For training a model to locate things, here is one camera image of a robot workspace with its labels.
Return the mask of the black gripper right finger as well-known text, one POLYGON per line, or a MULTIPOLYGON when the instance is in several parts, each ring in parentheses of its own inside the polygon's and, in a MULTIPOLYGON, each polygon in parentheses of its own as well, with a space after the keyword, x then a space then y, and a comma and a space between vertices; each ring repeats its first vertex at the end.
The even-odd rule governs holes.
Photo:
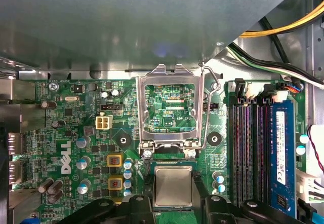
POLYGON ((198 223, 297 223, 298 220, 256 200, 239 207, 210 195, 199 175, 192 177, 192 207, 198 223))

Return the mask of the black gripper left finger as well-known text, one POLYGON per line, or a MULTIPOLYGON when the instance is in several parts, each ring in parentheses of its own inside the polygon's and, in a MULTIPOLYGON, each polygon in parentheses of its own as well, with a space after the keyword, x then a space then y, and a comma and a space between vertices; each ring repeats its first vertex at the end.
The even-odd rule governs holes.
POLYGON ((119 205, 99 201, 87 211, 87 223, 156 223, 152 208, 154 181, 153 175, 146 176, 142 193, 119 205))

